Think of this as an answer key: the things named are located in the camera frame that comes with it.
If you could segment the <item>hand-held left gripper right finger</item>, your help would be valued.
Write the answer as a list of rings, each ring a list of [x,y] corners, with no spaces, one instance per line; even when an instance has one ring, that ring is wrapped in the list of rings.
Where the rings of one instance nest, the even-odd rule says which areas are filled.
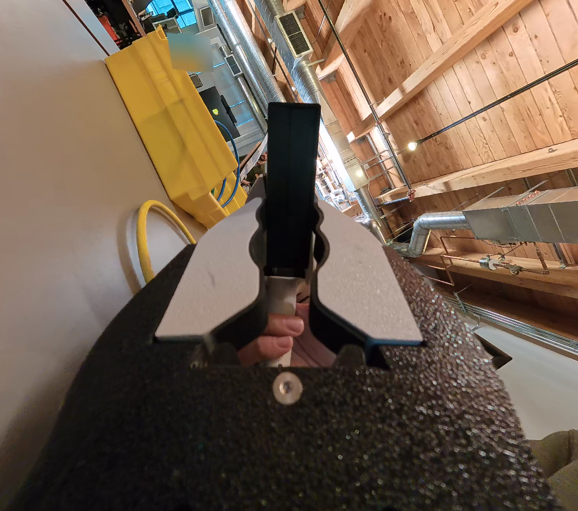
[[[314,337],[333,353],[347,345],[364,353],[380,346],[421,346],[423,336],[384,245],[330,204],[315,207],[309,314]]]

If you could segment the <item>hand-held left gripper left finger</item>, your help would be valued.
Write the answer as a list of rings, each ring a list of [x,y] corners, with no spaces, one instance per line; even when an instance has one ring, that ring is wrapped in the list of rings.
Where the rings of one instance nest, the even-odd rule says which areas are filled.
[[[266,245],[260,211],[249,200],[196,244],[155,337],[163,342],[229,343],[239,350],[268,322],[264,266]]]

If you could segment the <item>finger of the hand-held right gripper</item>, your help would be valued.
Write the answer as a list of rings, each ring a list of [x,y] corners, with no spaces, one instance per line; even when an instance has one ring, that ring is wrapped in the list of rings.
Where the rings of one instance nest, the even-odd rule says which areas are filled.
[[[266,175],[259,175],[247,195],[246,206],[259,208],[266,201]]]

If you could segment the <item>black network switch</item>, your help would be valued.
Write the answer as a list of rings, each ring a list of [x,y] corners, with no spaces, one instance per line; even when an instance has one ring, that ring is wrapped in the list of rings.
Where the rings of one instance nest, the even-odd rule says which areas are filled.
[[[269,103],[265,228],[268,276],[305,278],[312,258],[319,104]]]

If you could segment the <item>person's right hand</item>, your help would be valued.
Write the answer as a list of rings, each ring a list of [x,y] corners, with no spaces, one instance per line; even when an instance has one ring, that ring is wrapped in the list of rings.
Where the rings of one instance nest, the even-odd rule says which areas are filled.
[[[264,333],[238,351],[242,366],[277,361],[290,353],[291,367],[328,368],[336,355],[317,340],[309,326],[309,300],[295,305],[294,315],[269,314]]]

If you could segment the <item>black flat panel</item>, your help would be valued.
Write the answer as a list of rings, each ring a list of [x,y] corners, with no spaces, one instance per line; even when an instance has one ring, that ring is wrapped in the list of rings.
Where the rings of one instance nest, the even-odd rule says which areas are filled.
[[[222,122],[224,125],[236,126],[237,120],[232,113],[231,107],[215,86],[200,90],[199,96],[214,118]]]

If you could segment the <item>yellow plastic bin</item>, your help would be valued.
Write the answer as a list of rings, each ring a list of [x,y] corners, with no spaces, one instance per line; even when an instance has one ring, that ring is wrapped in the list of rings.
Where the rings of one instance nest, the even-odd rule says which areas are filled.
[[[109,56],[106,66],[170,200],[206,228],[241,208],[238,162],[162,29]]]

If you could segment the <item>metal pipe fitting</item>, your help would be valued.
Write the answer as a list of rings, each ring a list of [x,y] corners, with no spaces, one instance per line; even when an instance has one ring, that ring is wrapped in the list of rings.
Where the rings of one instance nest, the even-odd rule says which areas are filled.
[[[514,276],[517,276],[524,271],[522,266],[507,262],[503,256],[495,259],[491,258],[489,255],[486,255],[479,260],[479,265],[482,269],[487,269],[490,271],[504,269]]]

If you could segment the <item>black bordered marker sheet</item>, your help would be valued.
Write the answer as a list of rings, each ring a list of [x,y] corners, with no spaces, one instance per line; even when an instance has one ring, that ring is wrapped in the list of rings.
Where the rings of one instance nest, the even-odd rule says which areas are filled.
[[[488,342],[486,339],[481,337],[479,334],[474,334],[483,349],[490,355],[491,362],[494,365],[495,370],[498,370],[512,361],[512,357],[506,352],[497,348],[492,343]]]

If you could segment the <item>white air vent grille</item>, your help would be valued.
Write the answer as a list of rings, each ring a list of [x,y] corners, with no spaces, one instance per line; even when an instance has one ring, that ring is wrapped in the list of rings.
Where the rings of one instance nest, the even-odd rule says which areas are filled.
[[[275,17],[278,29],[285,38],[294,59],[310,58],[313,48],[295,10]]]

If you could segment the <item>spotlight on black rail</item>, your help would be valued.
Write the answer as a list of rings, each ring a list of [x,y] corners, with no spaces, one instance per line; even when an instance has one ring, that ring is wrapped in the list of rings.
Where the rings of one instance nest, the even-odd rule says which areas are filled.
[[[502,96],[501,98],[495,100],[494,102],[487,104],[487,105],[479,108],[478,110],[475,110],[474,112],[471,112],[470,114],[466,115],[465,117],[461,117],[459,120],[456,120],[455,122],[452,122],[451,124],[441,128],[441,129],[438,129],[437,131],[435,131],[431,134],[428,134],[427,136],[425,136],[423,138],[419,138],[415,141],[409,142],[406,149],[409,152],[414,152],[418,146],[423,145],[427,141],[434,139],[435,137],[453,129],[454,127],[462,125],[463,123],[469,121],[470,119],[476,118],[479,115],[486,113],[489,110],[491,110],[497,106],[502,105],[503,103],[506,103],[507,101],[513,100],[517,96],[520,96],[524,93],[527,93],[531,89],[533,89],[533,88],[535,88],[541,84],[544,84],[545,82],[548,82],[551,79],[558,77],[561,74],[566,73],[566,72],[568,72],[571,69],[574,69],[576,67],[577,67],[577,59],[574,59],[573,61],[568,62],[567,64],[541,76],[540,78],[537,78],[536,80],[527,83],[526,85],[516,89],[515,91],[510,92],[509,94],[507,94],[505,96]]]

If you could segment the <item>silver elbow duct with box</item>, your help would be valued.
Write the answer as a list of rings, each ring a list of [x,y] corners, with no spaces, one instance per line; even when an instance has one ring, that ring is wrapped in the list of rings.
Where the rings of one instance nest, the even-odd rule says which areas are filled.
[[[463,211],[425,213],[408,243],[391,242],[401,255],[419,257],[433,230],[470,230],[478,240],[577,243],[577,187],[487,197]]]

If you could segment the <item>slim silver ventilation duct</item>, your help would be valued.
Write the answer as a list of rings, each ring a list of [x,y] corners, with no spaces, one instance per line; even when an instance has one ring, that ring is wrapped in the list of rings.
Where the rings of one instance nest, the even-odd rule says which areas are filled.
[[[266,123],[263,126],[263,131],[266,132],[269,125],[269,103],[285,101],[277,80],[236,1],[207,0],[207,3],[213,9],[217,24],[226,36],[243,76],[251,86]]]

